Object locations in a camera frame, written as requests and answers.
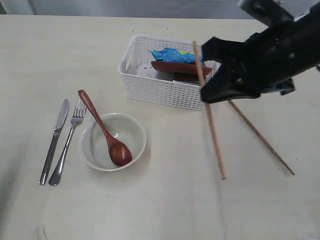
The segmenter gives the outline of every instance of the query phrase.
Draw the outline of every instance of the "knife handle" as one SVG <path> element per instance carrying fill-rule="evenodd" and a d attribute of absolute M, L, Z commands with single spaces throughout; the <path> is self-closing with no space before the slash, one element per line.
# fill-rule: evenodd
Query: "knife handle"
<path fill-rule="evenodd" d="M 54 158 L 54 154 L 55 154 L 55 150 L 56 150 L 56 146 L 57 146 L 57 142 L 58 142 L 58 138 L 59 138 L 60 132 L 55 132 L 53 134 L 52 140 L 51 140 L 51 144 L 49 147 L 49 151 L 48 154 L 46 156 L 45 162 L 44 162 L 44 166 L 42 169 L 42 173 L 40 176 L 40 180 L 39 180 L 39 184 L 40 185 L 45 185 L 47 178 L 48 178 L 48 174 L 50 171 L 50 167 L 51 167 L 51 163 L 52 163 L 52 159 Z"/>

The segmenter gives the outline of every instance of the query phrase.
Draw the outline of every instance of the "plastic basket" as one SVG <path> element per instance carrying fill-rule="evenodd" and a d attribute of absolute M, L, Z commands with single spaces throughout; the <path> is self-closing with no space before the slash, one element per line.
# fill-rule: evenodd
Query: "plastic basket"
<path fill-rule="evenodd" d="M 122 76 L 126 94 L 129 98 L 154 104 L 190 110 L 202 110 L 200 86 L 173 82 L 172 73 L 158 72 L 151 66 L 154 61 L 150 51 L 164 48 L 193 51 L 191 41 L 135 35 L 121 60 L 118 71 Z M 216 62 L 207 66 L 217 69 Z"/>

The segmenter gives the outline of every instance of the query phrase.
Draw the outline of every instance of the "chopstick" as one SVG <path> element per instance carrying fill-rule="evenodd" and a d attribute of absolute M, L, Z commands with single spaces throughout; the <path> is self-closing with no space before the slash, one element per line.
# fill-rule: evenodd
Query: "chopstick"
<path fill-rule="evenodd" d="M 194 50 L 194 54 L 195 54 L 196 71 L 198 73 L 198 78 L 199 78 L 200 84 L 203 87 L 206 84 L 206 82 L 205 82 L 204 73 L 202 71 L 202 67 L 200 64 L 198 45 L 197 45 L 196 41 L 193 41 L 192 44 L 193 44 L 193 50 Z M 226 172 L 225 172 L 225 167 L 224 167 L 224 163 L 222 160 L 222 156 L 221 156 L 221 152 L 220 152 L 220 148 L 219 148 L 219 144 L 218 144 L 218 139 L 217 139 L 216 130 L 215 130 L 215 122 L 214 122 L 214 118 L 212 115 L 211 107 L 208 103 L 205 103 L 204 107 L 205 107 L 206 115 L 208 118 L 208 123 L 209 123 L 210 131 L 211 131 L 215 154 L 217 157 L 218 167 L 219 167 L 220 174 L 221 174 L 221 179 L 224 180 L 224 179 L 226 179 Z"/>
<path fill-rule="evenodd" d="M 295 172 L 288 166 L 288 164 L 283 160 L 283 158 L 276 152 L 276 150 L 270 145 L 270 143 L 265 139 L 265 137 L 259 132 L 258 129 L 249 121 L 249 119 L 243 114 L 243 112 L 238 108 L 238 106 L 231 100 L 228 103 L 234 108 L 234 110 L 242 117 L 242 119 L 249 125 L 249 127 L 254 131 L 254 133 L 260 138 L 260 140 L 266 145 L 266 147 L 273 153 L 273 155 L 283 164 L 283 166 L 292 174 Z"/>

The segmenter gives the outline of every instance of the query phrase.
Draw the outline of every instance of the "white table surface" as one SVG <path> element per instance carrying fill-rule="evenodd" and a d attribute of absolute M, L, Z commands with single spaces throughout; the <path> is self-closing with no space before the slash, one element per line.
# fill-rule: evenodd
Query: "white table surface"
<path fill-rule="evenodd" d="M 296 172 L 290 176 L 223 102 L 212 105 L 227 179 L 220 180 L 204 111 L 130 100 L 117 66 L 135 34 L 244 41 L 255 20 L 0 16 L 0 239 L 300 240 L 320 237 L 320 75 L 297 91 L 235 101 Z M 119 172 L 89 168 L 74 134 L 59 186 L 38 184 L 63 99 L 85 89 L 101 114 L 137 118 L 141 159 Z"/>

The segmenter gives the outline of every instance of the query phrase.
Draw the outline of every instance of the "butter knife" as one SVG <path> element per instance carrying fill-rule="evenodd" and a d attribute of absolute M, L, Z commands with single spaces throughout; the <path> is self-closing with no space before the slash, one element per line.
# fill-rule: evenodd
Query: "butter knife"
<path fill-rule="evenodd" d="M 52 136 L 52 140 L 51 140 L 51 144 L 48 150 L 48 154 L 46 156 L 45 162 L 44 162 L 44 166 L 42 169 L 42 173 L 41 173 L 41 177 L 39 180 L 39 184 L 40 185 L 45 185 L 47 178 L 48 178 L 48 174 L 49 174 L 49 170 L 51 167 L 51 163 L 52 163 L 52 159 L 54 158 L 54 154 L 55 154 L 55 150 L 56 150 L 56 146 L 57 146 L 57 142 L 58 142 L 58 138 L 60 136 L 61 130 L 65 125 L 65 121 L 68 115 L 68 111 L 69 111 L 69 101 L 68 99 L 65 99 L 63 101 L 60 113 L 59 113 L 59 117 L 58 120 L 56 121 L 56 125 L 55 125 L 55 129 L 54 129 L 54 133 Z"/>

